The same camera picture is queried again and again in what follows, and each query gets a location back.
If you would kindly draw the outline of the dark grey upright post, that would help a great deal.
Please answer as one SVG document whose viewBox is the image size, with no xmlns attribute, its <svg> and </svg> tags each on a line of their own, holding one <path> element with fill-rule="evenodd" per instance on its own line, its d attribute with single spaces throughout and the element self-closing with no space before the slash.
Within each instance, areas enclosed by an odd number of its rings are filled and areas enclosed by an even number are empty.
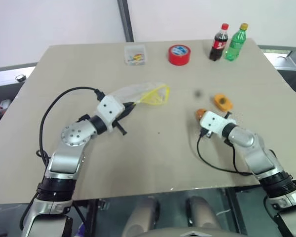
<svg viewBox="0 0 296 237">
<path fill-rule="evenodd" d="M 120 18 L 126 42 L 134 42 L 130 13 L 127 0 L 117 0 Z"/>
</svg>

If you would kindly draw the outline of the orange snack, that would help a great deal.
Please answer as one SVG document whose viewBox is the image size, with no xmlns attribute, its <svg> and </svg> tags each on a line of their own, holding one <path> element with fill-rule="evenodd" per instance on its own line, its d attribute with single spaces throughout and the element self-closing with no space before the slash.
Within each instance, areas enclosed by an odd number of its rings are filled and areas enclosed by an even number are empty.
<svg viewBox="0 0 296 237">
<path fill-rule="evenodd" d="M 233 103 L 231 100 L 221 93 L 214 95 L 214 103 L 216 107 L 223 112 L 228 112 L 233 108 Z"/>
<path fill-rule="evenodd" d="M 197 119 L 198 121 L 200 121 L 206 112 L 207 112 L 206 109 L 198 109 L 198 110 L 195 112 L 195 117 L 196 117 L 196 119 Z"/>
</svg>

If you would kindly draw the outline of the green soda bottle yellow cap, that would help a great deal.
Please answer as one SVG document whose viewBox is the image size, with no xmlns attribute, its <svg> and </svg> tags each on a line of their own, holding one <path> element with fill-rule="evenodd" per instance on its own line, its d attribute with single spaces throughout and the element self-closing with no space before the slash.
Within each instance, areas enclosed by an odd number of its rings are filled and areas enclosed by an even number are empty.
<svg viewBox="0 0 296 237">
<path fill-rule="evenodd" d="M 246 30 L 248 29 L 247 23 L 242 23 L 239 30 L 232 36 L 229 47 L 225 52 L 224 58 L 228 61 L 234 61 L 238 58 L 239 53 L 246 41 Z"/>
</svg>

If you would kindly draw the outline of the clear box of coloured bits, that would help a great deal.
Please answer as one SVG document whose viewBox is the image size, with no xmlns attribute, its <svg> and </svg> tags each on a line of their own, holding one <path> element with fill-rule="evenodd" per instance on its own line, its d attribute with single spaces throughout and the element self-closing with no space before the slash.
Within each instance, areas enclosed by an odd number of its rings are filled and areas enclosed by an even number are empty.
<svg viewBox="0 0 296 237">
<path fill-rule="evenodd" d="M 125 46 L 124 60 L 128 66 L 144 65 L 147 62 L 146 47 L 143 44 Z"/>
</svg>

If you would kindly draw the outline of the clear plastic bag yellow handles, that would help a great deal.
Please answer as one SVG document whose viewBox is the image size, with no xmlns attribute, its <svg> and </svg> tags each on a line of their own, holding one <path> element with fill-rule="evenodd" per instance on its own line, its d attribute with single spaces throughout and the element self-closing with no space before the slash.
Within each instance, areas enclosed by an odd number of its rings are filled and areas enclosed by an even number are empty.
<svg viewBox="0 0 296 237">
<path fill-rule="evenodd" d="M 122 103 L 162 105 L 168 101 L 169 92 L 169 86 L 163 82 L 144 82 L 120 88 L 110 95 L 116 97 Z"/>
</svg>

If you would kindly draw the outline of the red tape roll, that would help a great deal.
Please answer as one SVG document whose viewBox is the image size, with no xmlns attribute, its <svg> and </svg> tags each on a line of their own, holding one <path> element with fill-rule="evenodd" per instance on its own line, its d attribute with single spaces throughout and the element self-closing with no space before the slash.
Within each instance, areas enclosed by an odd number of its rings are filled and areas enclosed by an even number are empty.
<svg viewBox="0 0 296 237">
<path fill-rule="evenodd" d="M 183 66 L 189 63 L 191 50 L 188 46 L 176 44 L 168 49 L 168 61 L 175 66 Z"/>
</svg>

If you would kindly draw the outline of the metal table bracket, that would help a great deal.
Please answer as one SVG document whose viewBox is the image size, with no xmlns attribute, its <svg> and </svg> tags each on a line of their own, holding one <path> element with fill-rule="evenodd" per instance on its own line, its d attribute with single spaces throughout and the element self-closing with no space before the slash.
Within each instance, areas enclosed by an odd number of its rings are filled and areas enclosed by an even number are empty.
<svg viewBox="0 0 296 237">
<path fill-rule="evenodd" d="M 97 208 L 100 211 L 108 210 L 110 206 L 110 201 L 106 199 L 101 199 L 101 198 L 96 199 L 96 203 L 97 203 Z"/>
</svg>

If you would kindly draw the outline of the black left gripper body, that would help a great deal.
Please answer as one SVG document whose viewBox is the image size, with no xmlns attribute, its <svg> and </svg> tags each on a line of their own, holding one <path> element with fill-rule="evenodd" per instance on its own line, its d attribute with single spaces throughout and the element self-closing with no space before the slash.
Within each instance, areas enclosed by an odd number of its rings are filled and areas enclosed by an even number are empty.
<svg viewBox="0 0 296 237">
<path fill-rule="evenodd" d="M 126 116 L 129 115 L 127 112 L 126 112 L 126 107 L 125 107 L 125 110 L 114 120 L 114 127 L 117 127 L 118 130 L 122 133 L 122 135 L 126 135 L 127 132 L 125 131 L 125 129 L 119 124 L 119 121 L 123 118 L 125 118 Z"/>
</svg>

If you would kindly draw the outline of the small red and white object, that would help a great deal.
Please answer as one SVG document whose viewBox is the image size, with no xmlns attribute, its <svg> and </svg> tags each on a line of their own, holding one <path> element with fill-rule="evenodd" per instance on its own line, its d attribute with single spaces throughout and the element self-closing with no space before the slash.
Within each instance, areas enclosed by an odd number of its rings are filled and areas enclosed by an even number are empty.
<svg viewBox="0 0 296 237">
<path fill-rule="evenodd" d="M 12 101 L 10 99 L 2 100 L 0 102 L 0 113 L 4 113 L 8 109 L 11 103 Z"/>
</svg>

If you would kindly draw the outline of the grey rounded shape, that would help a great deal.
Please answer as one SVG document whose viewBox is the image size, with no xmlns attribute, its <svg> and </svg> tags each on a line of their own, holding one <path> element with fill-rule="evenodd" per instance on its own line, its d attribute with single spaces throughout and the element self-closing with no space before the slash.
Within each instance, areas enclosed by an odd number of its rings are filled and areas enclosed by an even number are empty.
<svg viewBox="0 0 296 237">
<path fill-rule="evenodd" d="M 185 210 L 190 227 L 222 229 L 214 210 L 203 197 L 189 197 L 185 202 Z"/>
<path fill-rule="evenodd" d="M 153 230 L 159 219 L 160 204 L 154 197 L 140 200 L 128 218 L 121 237 L 136 237 Z"/>
</svg>

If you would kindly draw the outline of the cola bottle red cap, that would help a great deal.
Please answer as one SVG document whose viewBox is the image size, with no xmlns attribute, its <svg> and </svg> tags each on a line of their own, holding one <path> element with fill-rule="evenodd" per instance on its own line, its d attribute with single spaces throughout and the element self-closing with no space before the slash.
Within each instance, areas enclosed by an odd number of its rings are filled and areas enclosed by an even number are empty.
<svg viewBox="0 0 296 237">
<path fill-rule="evenodd" d="M 209 59 L 212 61 L 217 61 L 222 57 L 223 50 L 226 46 L 228 40 L 227 30 L 229 28 L 228 23 L 223 23 L 221 29 L 216 33 L 212 48 L 210 51 Z"/>
</svg>

